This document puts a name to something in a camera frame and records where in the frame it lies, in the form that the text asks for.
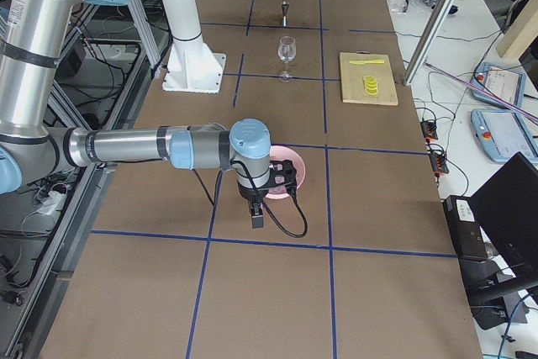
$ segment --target pink bowl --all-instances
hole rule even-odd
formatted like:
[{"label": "pink bowl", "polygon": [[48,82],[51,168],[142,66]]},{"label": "pink bowl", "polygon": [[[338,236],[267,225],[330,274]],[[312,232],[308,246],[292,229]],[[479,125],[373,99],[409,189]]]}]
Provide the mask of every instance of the pink bowl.
[{"label": "pink bowl", "polygon": [[[271,160],[291,160],[293,166],[297,169],[297,189],[301,187],[304,182],[304,176],[306,175],[306,168],[304,166],[304,161],[300,155],[295,151],[291,150],[289,147],[284,146],[271,146],[271,151],[269,152]],[[284,199],[289,195],[286,192],[286,187],[275,187],[269,190],[267,198],[269,199]]]}]

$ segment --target computer monitor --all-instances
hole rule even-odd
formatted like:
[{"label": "computer monitor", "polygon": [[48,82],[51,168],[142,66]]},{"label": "computer monitor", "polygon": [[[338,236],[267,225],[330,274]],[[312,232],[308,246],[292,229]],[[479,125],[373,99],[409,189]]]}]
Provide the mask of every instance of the computer monitor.
[{"label": "computer monitor", "polygon": [[[521,153],[515,154],[470,197],[469,205],[516,275],[502,282],[498,271],[489,273],[488,282],[467,289],[471,306],[485,305],[524,289],[534,293],[538,303],[538,170]],[[477,267],[465,265],[462,272]]]}]

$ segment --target cutting board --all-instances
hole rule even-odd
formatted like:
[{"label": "cutting board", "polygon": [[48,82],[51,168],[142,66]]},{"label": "cutting board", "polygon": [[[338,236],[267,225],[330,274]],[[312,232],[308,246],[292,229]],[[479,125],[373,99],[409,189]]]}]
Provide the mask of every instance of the cutting board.
[{"label": "cutting board", "polygon": [[[352,65],[350,61],[371,61],[383,59],[382,64]],[[364,76],[374,76],[377,80],[377,95],[370,96],[364,90]],[[340,53],[340,77],[342,101],[344,103],[398,105],[398,95],[394,86],[393,71],[388,55]]]}]

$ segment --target white table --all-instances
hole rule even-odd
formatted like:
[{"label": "white table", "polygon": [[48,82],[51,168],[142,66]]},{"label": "white table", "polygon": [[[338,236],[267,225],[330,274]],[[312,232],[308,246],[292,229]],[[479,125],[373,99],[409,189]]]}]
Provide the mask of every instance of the white table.
[{"label": "white table", "polygon": [[[388,0],[389,7],[401,4],[402,0]],[[438,35],[453,38],[475,39],[498,31],[498,25],[489,12],[483,0],[456,0],[455,5],[459,7],[456,14],[448,16]],[[398,33],[398,43],[405,61],[409,61],[419,38],[406,36],[403,34],[421,35],[430,17],[430,10],[427,8],[410,7],[407,13],[399,13],[396,7],[392,8],[391,17],[396,32]],[[462,77],[470,79],[474,67],[481,60],[483,53],[497,37],[497,34],[483,40],[465,42],[461,40],[447,40],[438,38],[428,54],[427,61],[441,69],[454,75],[468,72]],[[499,63],[501,66],[517,66],[517,60],[503,60],[499,57],[495,45],[488,53],[485,61]],[[479,189],[500,167],[498,163],[492,162],[483,152],[478,144],[474,129],[471,125],[470,114],[475,108],[493,108],[490,104],[482,103],[475,99],[469,92],[465,91],[465,86],[453,81],[450,78],[439,74],[430,75],[431,93],[428,86],[428,74],[431,72],[426,66],[422,66],[411,87],[416,98],[417,107],[427,107],[435,112],[437,118],[451,117],[451,114],[443,109],[446,107],[451,111],[456,111],[452,129],[449,119],[438,121],[437,132],[439,136],[438,144],[447,148],[447,157],[457,164],[469,179],[469,188],[466,195],[472,195]],[[526,81],[525,93],[538,95],[530,80]],[[523,109],[533,114],[538,114],[538,102],[526,98]],[[419,117],[422,117],[424,110],[417,110]],[[425,118],[431,119],[431,113],[426,111]],[[538,134],[538,126],[528,123],[529,130],[533,135]],[[451,194],[462,194],[466,188],[465,177],[454,167],[449,165],[450,174],[440,178],[439,194],[441,198],[446,198]],[[504,262],[499,258],[498,264],[504,267]],[[535,307],[531,299],[527,299],[526,304]],[[527,315],[529,324],[513,324],[509,334],[517,341],[505,343],[504,356],[515,357],[515,351],[528,351],[538,354],[538,312],[531,310]],[[477,334],[484,354],[498,353],[501,341],[500,336],[504,333],[505,325],[500,325],[491,330],[481,330],[477,325]]]}]

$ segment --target blue and white device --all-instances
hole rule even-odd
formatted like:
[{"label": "blue and white device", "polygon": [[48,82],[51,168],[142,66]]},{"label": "blue and white device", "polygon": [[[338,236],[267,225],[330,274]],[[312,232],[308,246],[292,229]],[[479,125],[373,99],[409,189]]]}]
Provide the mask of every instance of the blue and white device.
[{"label": "blue and white device", "polygon": [[538,164],[538,147],[519,114],[505,109],[473,109],[471,122],[491,160],[504,163],[520,151]]},{"label": "blue and white device", "polygon": [[[497,97],[505,102],[521,107],[523,95],[525,93],[525,74],[520,71],[504,69],[488,62],[483,62],[478,66],[476,75],[473,75],[471,83],[478,88],[487,88]],[[470,89],[472,95],[480,101],[491,103],[503,107],[493,98],[488,97],[473,88]]]}]

